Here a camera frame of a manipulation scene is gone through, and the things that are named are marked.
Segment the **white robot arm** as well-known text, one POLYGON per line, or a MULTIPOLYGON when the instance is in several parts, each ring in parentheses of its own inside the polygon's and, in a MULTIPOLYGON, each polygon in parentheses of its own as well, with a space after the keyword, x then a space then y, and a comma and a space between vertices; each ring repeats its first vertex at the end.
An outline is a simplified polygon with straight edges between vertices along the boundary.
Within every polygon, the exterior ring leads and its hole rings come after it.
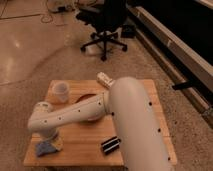
POLYGON ((119 78, 106 91, 56 111, 48 102, 37 103, 28 130, 51 138, 60 126, 107 114, 128 171, 173 171, 153 103, 144 84, 133 77, 119 78))

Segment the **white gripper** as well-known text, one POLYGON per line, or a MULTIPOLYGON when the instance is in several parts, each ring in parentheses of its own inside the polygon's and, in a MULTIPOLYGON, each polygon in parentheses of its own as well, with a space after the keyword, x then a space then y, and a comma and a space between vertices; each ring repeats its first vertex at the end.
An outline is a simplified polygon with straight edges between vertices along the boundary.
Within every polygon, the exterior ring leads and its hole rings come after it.
POLYGON ((62 139, 60 137, 60 133, 58 130, 54 130, 53 132, 42 133, 41 138, 44 141, 50 141, 51 143, 61 143, 62 142, 62 139))

